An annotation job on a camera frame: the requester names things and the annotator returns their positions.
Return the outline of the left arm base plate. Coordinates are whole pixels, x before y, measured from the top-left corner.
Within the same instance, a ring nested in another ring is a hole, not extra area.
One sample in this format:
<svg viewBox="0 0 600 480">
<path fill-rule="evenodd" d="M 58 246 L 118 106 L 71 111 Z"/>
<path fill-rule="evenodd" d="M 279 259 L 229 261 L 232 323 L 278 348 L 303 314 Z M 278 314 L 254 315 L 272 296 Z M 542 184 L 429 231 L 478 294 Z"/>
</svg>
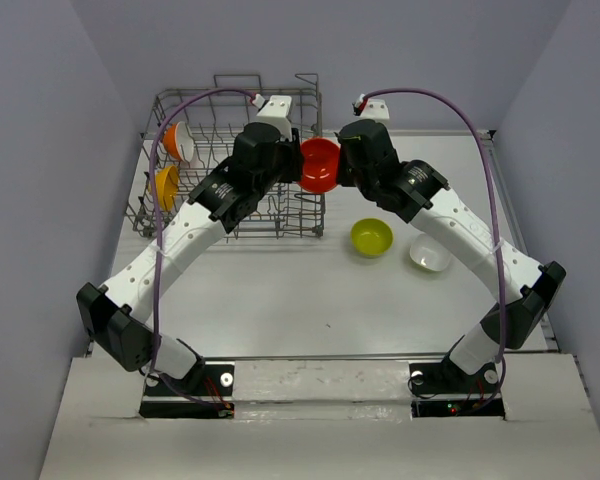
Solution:
<svg viewBox="0 0 600 480">
<path fill-rule="evenodd" d="M 141 370 L 144 377 L 139 415 L 146 419 L 232 419 L 235 364 L 209 362 L 202 379 L 186 392 L 175 380 L 165 383 L 155 373 Z"/>
</svg>

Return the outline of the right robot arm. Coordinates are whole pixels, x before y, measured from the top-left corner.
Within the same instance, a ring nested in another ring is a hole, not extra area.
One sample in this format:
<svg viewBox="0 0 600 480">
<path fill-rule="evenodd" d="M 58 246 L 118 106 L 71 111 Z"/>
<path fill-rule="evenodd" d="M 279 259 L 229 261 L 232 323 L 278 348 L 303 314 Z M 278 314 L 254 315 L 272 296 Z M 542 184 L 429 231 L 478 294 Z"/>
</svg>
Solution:
<svg viewBox="0 0 600 480">
<path fill-rule="evenodd" d="M 338 181 L 429 235 L 467 267 L 496 303 L 423 375 L 434 392 L 462 392 L 501 348 L 521 348 L 551 306 L 565 269 L 520 252 L 475 215 L 448 180 L 422 160 L 402 161 L 388 130 L 370 119 L 343 127 Z"/>
</svg>

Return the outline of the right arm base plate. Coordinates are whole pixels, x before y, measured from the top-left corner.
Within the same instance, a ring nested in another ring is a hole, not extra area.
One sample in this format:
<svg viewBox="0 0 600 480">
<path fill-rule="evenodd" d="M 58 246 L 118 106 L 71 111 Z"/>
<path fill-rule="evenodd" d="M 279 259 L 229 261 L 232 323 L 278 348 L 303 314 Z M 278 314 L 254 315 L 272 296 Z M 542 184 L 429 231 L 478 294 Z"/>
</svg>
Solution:
<svg viewBox="0 0 600 480">
<path fill-rule="evenodd" d="M 444 377 L 440 362 L 409 365 L 407 387 L 412 395 L 414 419 L 493 417 L 505 418 L 504 403 L 498 392 L 496 365 L 487 363 L 477 373 L 463 371 L 451 379 Z"/>
</svg>

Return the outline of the lime green bowl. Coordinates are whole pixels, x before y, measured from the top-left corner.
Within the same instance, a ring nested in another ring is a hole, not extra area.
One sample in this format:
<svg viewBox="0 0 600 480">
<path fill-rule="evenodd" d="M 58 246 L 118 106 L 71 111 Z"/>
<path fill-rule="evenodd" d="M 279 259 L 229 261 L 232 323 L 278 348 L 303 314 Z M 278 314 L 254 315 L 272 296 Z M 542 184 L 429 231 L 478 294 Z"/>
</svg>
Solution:
<svg viewBox="0 0 600 480">
<path fill-rule="evenodd" d="M 350 229 L 350 240 L 355 251 L 366 257 L 384 255 L 393 245 L 390 226 L 377 218 L 358 220 Z"/>
</svg>

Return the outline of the white bowl orange outside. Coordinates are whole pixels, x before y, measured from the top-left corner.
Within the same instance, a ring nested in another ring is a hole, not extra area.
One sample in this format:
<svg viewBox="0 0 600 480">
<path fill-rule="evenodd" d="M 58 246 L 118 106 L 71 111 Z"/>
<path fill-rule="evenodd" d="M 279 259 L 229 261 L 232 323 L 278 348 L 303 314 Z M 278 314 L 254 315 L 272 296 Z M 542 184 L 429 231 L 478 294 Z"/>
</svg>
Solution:
<svg viewBox="0 0 600 480">
<path fill-rule="evenodd" d="M 169 126 L 162 137 L 166 153 L 178 162 L 195 160 L 195 141 L 185 121 Z"/>
</svg>

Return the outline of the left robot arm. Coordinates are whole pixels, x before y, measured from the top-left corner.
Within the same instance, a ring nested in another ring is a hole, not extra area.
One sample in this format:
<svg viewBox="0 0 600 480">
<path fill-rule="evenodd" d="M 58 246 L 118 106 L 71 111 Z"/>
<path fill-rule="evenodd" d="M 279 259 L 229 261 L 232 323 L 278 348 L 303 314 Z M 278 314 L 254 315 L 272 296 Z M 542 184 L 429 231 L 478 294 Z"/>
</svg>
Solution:
<svg viewBox="0 0 600 480">
<path fill-rule="evenodd" d="M 205 361 L 184 341 L 162 333 L 154 313 L 160 297 L 254 213 L 275 184 L 299 180 L 302 167 L 298 130 L 284 138 L 272 125 L 247 124 L 231 155 L 189 193 L 153 242 L 101 285 L 86 283 L 78 291 L 90 339 L 124 370 L 148 368 L 175 394 L 192 395 L 205 376 Z"/>
</svg>

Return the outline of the yellow bowl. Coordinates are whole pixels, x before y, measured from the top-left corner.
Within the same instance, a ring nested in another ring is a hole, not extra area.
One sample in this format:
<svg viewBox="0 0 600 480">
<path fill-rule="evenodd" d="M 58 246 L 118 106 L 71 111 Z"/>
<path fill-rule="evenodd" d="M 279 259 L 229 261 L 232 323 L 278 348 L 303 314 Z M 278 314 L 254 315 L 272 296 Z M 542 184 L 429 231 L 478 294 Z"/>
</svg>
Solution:
<svg viewBox="0 0 600 480">
<path fill-rule="evenodd" d="M 162 211 L 169 212 L 174 208 L 179 189 L 179 170 L 170 165 L 155 174 L 157 199 Z"/>
</svg>

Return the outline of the red orange bowl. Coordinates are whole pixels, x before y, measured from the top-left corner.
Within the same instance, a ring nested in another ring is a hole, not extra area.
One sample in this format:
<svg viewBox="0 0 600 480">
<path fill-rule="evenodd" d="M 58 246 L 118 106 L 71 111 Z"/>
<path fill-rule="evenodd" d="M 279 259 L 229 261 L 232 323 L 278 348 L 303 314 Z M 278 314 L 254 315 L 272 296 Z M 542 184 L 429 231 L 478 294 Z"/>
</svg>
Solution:
<svg viewBox="0 0 600 480">
<path fill-rule="evenodd" d="M 301 144 L 304 165 L 299 186 L 314 194 L 324 194 L 337 186 L 339 146 L 329 139 L 315 137 Z"/>
</svg>

